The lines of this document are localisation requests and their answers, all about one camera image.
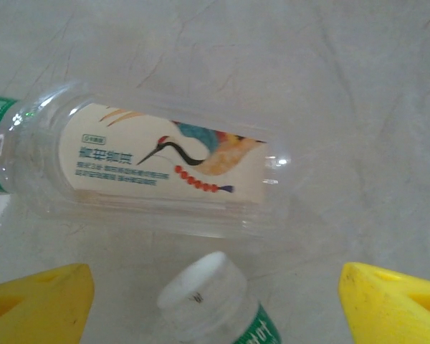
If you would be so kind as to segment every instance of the white marble floor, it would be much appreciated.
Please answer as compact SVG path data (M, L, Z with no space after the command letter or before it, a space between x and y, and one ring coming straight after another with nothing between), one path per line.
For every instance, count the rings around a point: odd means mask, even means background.
M0 282L92 267L82 344L175 343L158 291L215 249L290 344L352 343L344 262L430 279L430 1L0 1L0 95L72 78L272 114L294 164L288 242L43 221L0 196Z

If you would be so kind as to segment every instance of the bird illustration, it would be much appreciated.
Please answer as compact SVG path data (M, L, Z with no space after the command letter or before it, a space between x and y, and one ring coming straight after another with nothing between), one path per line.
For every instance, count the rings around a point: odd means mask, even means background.
M134 113L126 110L116 110L106 115L100 121L119 114L121 114L120 118L112 121L108 126L118 123L121 120L143 115L142 113ZM195 138L201 142L209 152L207 157L205 159L192 158L174 137L166 135L159 138L155 148L147 156L140 160L137 165L140 165L163 149L171 147L177 152L177 154L180 155L186 165L190 166L195 171L205 176L220 176L237 166L243 157L248 154L248 152L264 144L263 141L245 138L244 136L180 123L177 121L171 122L177 126L183 136L187 138ZM196 188L198 188L198 181L194 177L190 176L186 171L184 171L181 166L176 166L176 173L180 173L182 178L188 180L188 183L192 183L191 181L195 180L194 184ZM206 186L205 183L202 183L201 187L209 187L212 191L216 189L215 185ZM234 187L223 186L219 189L233 192Z

